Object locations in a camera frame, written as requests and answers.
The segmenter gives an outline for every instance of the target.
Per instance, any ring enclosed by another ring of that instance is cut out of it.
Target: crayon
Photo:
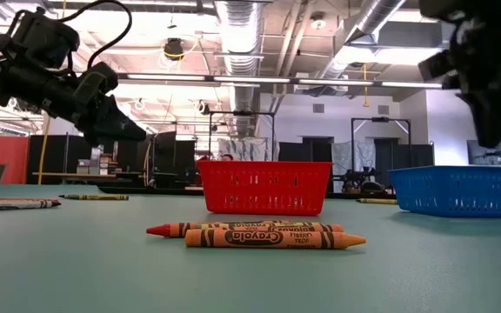
[[[187,247],[273,249],[346,249],[366,243],[343,232],[220,229],[187,230],[184,241]]]
[[[344,232],[344,227],[339,224],[322,223],[201,223],[197,230],[225,229],[225,230],[277,230],[277,231],[326,231]]]
[[[52,201],[0,201],[0,210],[48,209],[57,207]]]
[[[146,229],[147,234],[167,236],[167,237],[184,237],[187,230],[195,230],[200,224],[232,224],[244,223],[249,225],[262,225],[264,223],[288,223],[289,221],[256,221],[256,222],[198,222],[198,223],[167,223],[164,225],[150,227]]]
[[[70,200],[129,200],[127,195],[96,194],[96,195],[61,195]]]
[[[51,201],[54,205],[61,205],[59,200],[56,199],[44,199],[44,198],[0,198],[0,201]]]
[[[358,203],[397,204],[396,199],[357,199]]]

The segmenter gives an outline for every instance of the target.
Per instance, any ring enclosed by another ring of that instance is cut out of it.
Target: red partition
[[[28,137],[0,136],[0,164],[7,165],[1,183],[26,183]]]

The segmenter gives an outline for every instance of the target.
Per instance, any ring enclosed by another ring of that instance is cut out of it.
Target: crayon tip
[[[146,229],[146,234],[159,235],[159,236],[170,236],[170,226],[169,224],[160,225],[156,227],[150,227]]]
[[[351,247],[353,245],[366,243],[366,238],[361,237],[361,236],[344,234],[344,242],[345,242],[345,245],[347,245],[348,247]]]

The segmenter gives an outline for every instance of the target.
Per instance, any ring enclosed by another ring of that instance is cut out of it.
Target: red basket
[[[330,167],[328,162],[198,162],[208,211],[238,214],[320,214]]]

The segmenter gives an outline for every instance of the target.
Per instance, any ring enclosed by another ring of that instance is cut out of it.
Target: teal tabletop
[[[5,186],[0,196],[96,193]],[[348,250],[186,248],[162,223],[214,215],[199,196],[63,200],[0,211],[0,312],[500,312],[501,219],[450,219],[326,200],[318,217],[368,243]]]

